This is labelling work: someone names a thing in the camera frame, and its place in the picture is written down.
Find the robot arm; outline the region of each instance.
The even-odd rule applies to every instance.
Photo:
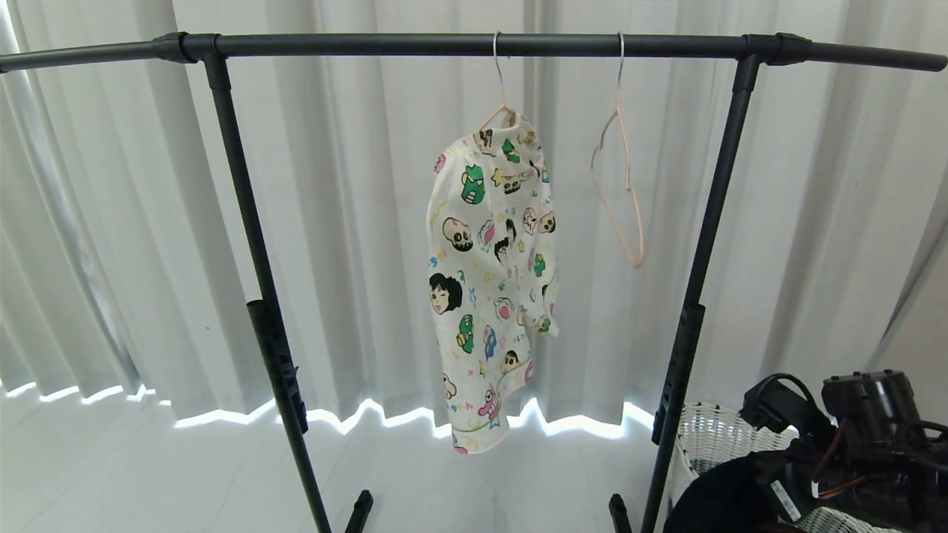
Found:
[[[905,374],[834,376],[822,397],[836,427],[793,376],[767,377],[744,395],[740,416],[758,430],[799,431],[786,450],[758,456],[757,483],[781,518],[828,506],[881,527],[948,533],[948,428],[919,418]]]

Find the black horizontal bar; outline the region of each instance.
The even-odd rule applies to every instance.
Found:
[[[626,57],[736,58],[743,37],[626,35]],[[217,49],[229,57],[267,55],[472,56],[494,55],[493,33],[298,33],[222,35]],[[618,57],[618,34],[502,33],[504,57]]]
[[[216,43],[226,57],[240,56],[480,56],[493,55],[492,33],[290,33],[220,35],[216,41],[185,35],[181,43],[191,57],[199,47]],[[625,35],[627,57],[740,59],[778,53],[775,36]],[[869,46],[808,43],[802,61],[865,64],[913,70],[942,70],[943,55]],[[517,57],[617,57],[619,40],[611,34],[502,33],[498,55]],[[155,43],[80,46],[0,56],[0,72],[70,64],[109,63],[157,58]]]

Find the clothes hanger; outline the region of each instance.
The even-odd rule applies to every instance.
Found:
[[[479,132],[482,132],[483,130],[485,130],[487,126],[490,124],[491,120],[495,119],[497,115],[499,115],[500,113],[503,113],[504,111],[513,115],[517,114],[516,111],[507,107],[507,92],[503,88],[503,73],[501,72],[501,62],[498,61],[497,59],[497,37],[500,34],[501,33],[499,31],[494,34],[494,65],[497,67],[497,77],[501,79],[501,108],[498,109],[497,112],[495,112],[493,115],[491,115],[490,119],[487,119],[487,122],[485,122],[483,126],[478,128]]]
[[[612,111],[612,114],[609,116],[609,120],[606,121],[606,125],[602,128],[602,133],[599,135],[599,143],[596,144],[595,149],[592,151],[592,160],[590,161],[590,180],[595,187],[595,191],[599,193],[599,200],[602,202],[602,205],[606,206],[606,214],[609,215],[609,219],[612,222],[612,227],[615,228],[615,234],[619,236],[619,242],[622,243],[622,249],[626,251],[626,256],[629,257],[629,262],[632,263],[632,267],[638,268],[641,267],[642,263],[646,260],[646,240],[645,234],[642,231],[642,214],[639,212],[639,198],[635,194],[635,188],[632,187],[632,161],[631,156],[629,155],[629,140],[626,136],[626,124],[622,121],[622,67],[626,62],[626,38],[621,32],[619,33],[619,49],[619,78],[615,84],[615,110]],[[626,191],[632,193],[632,207],[635,208],[635,222],[639,228],[638,259],[635,259],[631,250],[629,250],[629,245],[626,243],[626,238],[622,235],[622,230],[619,228],[619,224],[615,221],[615,215],[612,213],[612,207],[610,207],[609,202],[606,201],[606,196],[602,193],[602,188],[599,187],[599,182],[596,181],[595,174],[593,173],[596,154],[602,151],[603,144],[606,142],[606,132],[609,131],[609,126],[611,126],[612,122],[616,119],[619,121],[619,132],[622,134],[622,147],[626,152]]]

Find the white label sticker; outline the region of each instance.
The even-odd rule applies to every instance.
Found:
[[[800,514],[800,510],[796,508],[793,500],[790,499],[790,494],[787,494],[787,490],[784,489],[783,485],[780,485],[779,481],[771,483],[771,488],[774,490],[774,494],[776,494],[776,499],[780,500],[780,504],[787,510],[791,521],[796,522],[803,518],[803,515]]]

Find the black fabric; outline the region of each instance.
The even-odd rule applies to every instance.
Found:
[[[739,533],[775,522],[751,453],[708,470],[688,487],[665,521],[665,533]]]

